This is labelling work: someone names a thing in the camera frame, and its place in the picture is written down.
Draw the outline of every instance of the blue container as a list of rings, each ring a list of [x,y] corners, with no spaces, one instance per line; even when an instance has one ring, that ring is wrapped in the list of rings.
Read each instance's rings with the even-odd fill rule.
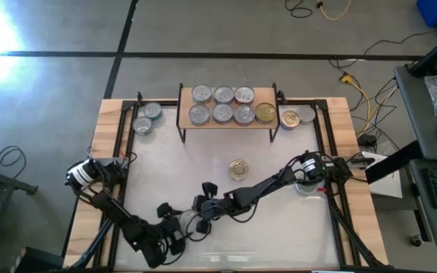
[[[428,27],[437,27],[437,0],[417,0],[417,8]]]

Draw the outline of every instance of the black floor line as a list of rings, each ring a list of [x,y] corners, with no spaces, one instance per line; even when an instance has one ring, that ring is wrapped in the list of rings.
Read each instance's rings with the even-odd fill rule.
[[[7,51],[0,56],[8,57],[75,57],[75,58],[213,58],[213,59],[266,59],[266,60],[338,60],[361,59],[366,61],[417,61],[423,55],[346,55],[300,53],[237,53],[237,52],[124,52],[129,36],[121,38],[119,52],[59,52],[59,51]]]
[[[338,55],[296,53],[218,53],[218,52],[124,52],[122,58],[217,58],[267,60],[351,60],[366,61],[417,61],[422,55]]]
[[[121,40],[119,41],[118,51],[116,53],[114,63],[112,64],[111,73],[105,87],[104,99],[110,99],[114,92],[115,81],[118,79],[119,67],[121,66],[122,53],[126,49],[127,38],[129,37],[130,27],[133,24],[133,16],[136,11],[138,0],[133,0],[130,3],[129,12],[127,13],[126,23],[122,30]]]
[[[60,52],[60,51],[7,51],[5,57],[72,57],[72,58],[112,58],[117,52]]]

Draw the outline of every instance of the can lid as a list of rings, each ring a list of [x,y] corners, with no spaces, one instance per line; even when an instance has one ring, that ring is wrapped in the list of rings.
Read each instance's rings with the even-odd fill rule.
[[[193,123],[205,123],[210,119],[210,111],[204,105],[194,105],[190,108],[188,115]]]
[[[235,120],[243,124],[252,122],[255,117],[256,113],[249,105],[239,105],[234,111]]]
[[[220,103],[213,108],[213,117],[218,121],[230,121],[234,116],[234,110],[228,104]]]
[[[261,103],[256,107],[256,116],[261,121],[272,121],[276,116],[276,109],[270,103]]]
[[[149,133],[151,131],[151,129],[152,129],[151,118],[140,117],[140,118],[137,118],[136,120],[134,120],[134,122],[133,122],[133,130],[138,135],[143,136],[143,135]]]
[[[281,122],[287,127],[296,127],[300,123],[300,117],[295,111],[288,110],[282,113]]]
[[[249,103],[254,100],[255,92],[252,87],[241,86],[235,90],[235,99],[240,103]]]
[[[242,159],[236,159],[228,166],[228,171],[232,179],[243,180],[249,173],[249,165]]]
[[[201,102],[205,102],[212,97],[212,88],[206,84],[198,84],[191,90],[192,97]]]
[[[217,102],[230,102],[234,99],[234,90],[228,86],[219,86],[215,88],[214,97]]]
[[[144,105],[143,112],[148,118],[156,118],[161,114],[161,105],[156,102],[148,102]]]
[[[313,121],[315,119],[315,116],[316,116],[315,110],[313,110],[308,105],[300,106],[297,109],[297,114],[299,115],[299,118],[305,122]]]

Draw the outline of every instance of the white tabletop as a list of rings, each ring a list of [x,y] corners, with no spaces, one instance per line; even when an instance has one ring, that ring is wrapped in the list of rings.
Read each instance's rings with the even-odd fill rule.
[[[280,106],[280,112],[296,109]],[[203,194],[202,182],[217,184],[217,197],[222,198],[229,190],[253,186],[277,173],[305,150],[318,150],[313,124],[291,131],[280,128],[274,143],[269,142],[268,130],[187,130],[183,144],[175,122],[176,107],[164,107],[152,133],[134,140],[137,160],[130,167],[124,207],[152,224],[160,221],[156,208],[163,202],[174,209],[191,209],[195,195]],[[249,165],[241,182],[228,176],[235,159]],[[251,221],[239,224],[227,216],[213,221],[212,233],[204,241],[187,241],[176,263],[158,269],[338,267],[327,205],[323,193],[306,197],[293,187],[282,188],[260,200]],[[115,269],[148,268],[143,255],[135,253],[121,233]]]

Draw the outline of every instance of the gold tin can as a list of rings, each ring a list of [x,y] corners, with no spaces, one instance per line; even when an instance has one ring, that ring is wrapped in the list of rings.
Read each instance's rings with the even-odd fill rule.
[[[276,109],[270,103],[264,102],[256,107],[256,120],[260,124],[270,124],[276,117]]]
[[[286,130],[293,130],[300,123],[300,116],[295,111],[285,111],[281,115],[281,125]]]
[[[249,173],[249,166],[242,159],[236,159],[228,166],[228,174],[235,181],[244,180]]]

